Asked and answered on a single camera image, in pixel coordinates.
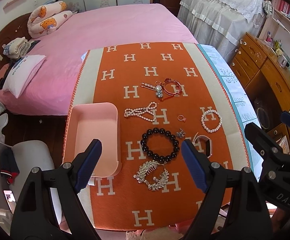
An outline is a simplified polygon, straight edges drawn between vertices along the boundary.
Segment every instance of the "white wire rack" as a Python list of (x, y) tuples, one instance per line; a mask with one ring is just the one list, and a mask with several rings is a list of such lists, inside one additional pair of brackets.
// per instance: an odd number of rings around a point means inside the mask
[(281, 17), (276, 13), (275, 10), (273, 10), (273, 19), (290, 34), (290, 31), (281, 23)]

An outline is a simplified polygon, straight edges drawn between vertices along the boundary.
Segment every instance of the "teal border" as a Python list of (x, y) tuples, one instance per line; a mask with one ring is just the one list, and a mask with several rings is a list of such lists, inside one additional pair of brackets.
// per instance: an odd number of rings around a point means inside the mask
[(253, 160), (252, 160), (252, 155), (251, 155), (251, 149), (250, 149), (250, 147), (249, 147), (248, 140), (247, 140), (246, 137), (245, 137), (245, 134), (244, 134), (244, 125), (243, 125), (242, 119), (241, 119), (241, 117), (240, 117), (240, 115), (239, 115), (239, 112), (238, 112), (238, 110), (237, 110), (237, 107), (236, 107), (236, 105), (235, 105), (235, 102), (234, 102), (234, 100), (233, 100), (233, 98), (232, 98), (232, 95), (230, 94), (230, 92), (229, 92), (229, 90), (228, 90), (228, 88), (227, 88), (227, 86), (226, 86), (226, 84), (225, 84), (223, 78), (221, 77), (220, 73), (218, 72), (217, 68), (215, 67), (213, 61), (212, 61), (212, 60), (210, 59), (210, 57), (207, 55), (207, 53), (205, 52), (205, 50), (203, 49), (203, 47), (202, 47), (200, 44), (196, 44), (196, 46), (201, 50), (201, 52), (203, 53), (203, 55), (205, 56), (205, 58), (206, 58), (206, 59), (208, 60), (208, 62), (211, 64), (211, 66), (212, 66), (213, 70), (215, 71), (215, 73), (216, 73), (218, 79), (220, 80), (220, 82), (221, 82), (221, 84), (223, 85), (224, 89), (227, 91), (227, 94), (228, 94), (228, 96), (229, 96), (230, 102), (231, 102), (232, 107), (233, 107), (233, 109), (234, 109), (234, 113), (235, 113), (235, 115), (236, 115), (237, 122), (238, 122), (238, 124), (239, 124), (239, 126), (240, 126), (240, 128), (241, 128), (242, 135), (243, 135), (244, 140), (245, 140), (245, 145), (246, 145), (246, 149), (247, 149), (247, 154), (248, 154), (249, 164), (250, 164), (250, 166), (251, 166), (252, 171), (254, 172), (254, 166), (253, 166)]

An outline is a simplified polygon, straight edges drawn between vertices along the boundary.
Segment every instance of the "chair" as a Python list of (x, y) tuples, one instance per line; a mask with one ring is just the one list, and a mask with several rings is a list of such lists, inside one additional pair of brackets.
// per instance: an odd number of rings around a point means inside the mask
[[(0, 143), (0, 153), (10, 147)], [(0, 225), (9, 233), (12, 221), (4, 190), (11, 190), (17, 202), (23, 185), (33, 167), (40, 167), (43, 171), (54, 169), (53, 160), (51, 158), (48, 147), (42, 141), (26, 141), (14, 145), (12, 151), (17, 163), (20, 174), (15, 178), (13, 184), (8, 185), (6, 179), (0, 174)], [(53, 206), (58, 223), (61, 223), (61, 203), (58, 197), (57, 189), (51, 188)]]

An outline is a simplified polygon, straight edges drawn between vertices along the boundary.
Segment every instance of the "black bead bracelet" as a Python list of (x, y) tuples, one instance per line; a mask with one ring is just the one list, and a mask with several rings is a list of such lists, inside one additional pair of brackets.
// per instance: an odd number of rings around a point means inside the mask
[[(169, 138), (171, 141), (172, 141), (172, 144), (173, 144), (173, 152), (170, 154), (170, 155), (166, 155), (165, 157), (164, 156), (159, 156), (157, 153), (153, 153), (153, 151), (151, 151), (148, 146), (146, 145), (147, 144), (147, 139), (150, 135), (152, 135), (153, 133), (160, 133), (160, 134), (164, 134), (167, 138)], [(179, 144), (179, 141), (176, 140), (176, 136), (174, 134), (172, 134), (170, 131), (165, 131), (164, 128), (153, 128), (152, 129), (148, 129), (146, 131), (146, 133), (143, 133), (142, 134), (142, 140), (141, 140), (141, 145), (143, 146), (142, 147), (142, 150), (144, 152), (147, 153), (147, 155), (149, 157), (152, 157), (155, 161), (159, 161), (160, 163), (164, 163), (164, 162), (169, 162), (171, 161), (172, 158), (176, 158), (177, 156), (177, 152), (180, 150), (178, 144)]]

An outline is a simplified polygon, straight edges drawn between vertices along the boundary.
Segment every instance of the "orange tablecloth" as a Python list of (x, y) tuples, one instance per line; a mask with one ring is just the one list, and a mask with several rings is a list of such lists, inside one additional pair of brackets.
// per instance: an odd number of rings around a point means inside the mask
[[(154, 85), (165, 78), (179, 81), (182, 95), (160, 102), (154, 91), (140, 86), (141, 82)], [(146, 107), (152, 101), (158, 103), (156, 122), (124, 117), (126, 108)], [(165, 188), (153, 192), (133, 178), (139, 166), (151, 160), (140, 145), (141, 135), (147, 129), (164, 128), (175, 134), (182, 128), (189, 139), (199, 132), (212, 139), (212, 162), (236, 170), (249, 165), (242, 131), (225, 90), (195, 44), (138, 43), (90, 50), (78, 77), (71, 107), (100, 102), (113, 103), (118, 109), (123, 166), (117, 176), (96, 178), (95, 186), (87, 186), (79, 193), (96, 228), (156, 228), (189, 220), (196, 215), (204, 194), (196, 188), (181, 152), (165, 166), (170, 173)], [(209, 108), (222, 116), (221, 128), (212, 134), (207, 133), (200, 122), (202, 113)], [(186, 117), (186, 122), (177, 120), (180, 114)], [(210, 129), (218, 125), (216, 115), (207, 115), (207, 119), (205, 124)], [(163, 135), (151, 136), (148, 146), (164, 156), (173, 150), (171, 142)], [(196, 146), (204, 152), (204, 142)], [(64, 156), (63, 161), (70, 162), (73, 158), (74, 153)], [(229, 200), (230, 190), (226, 190), (223, 202)]]

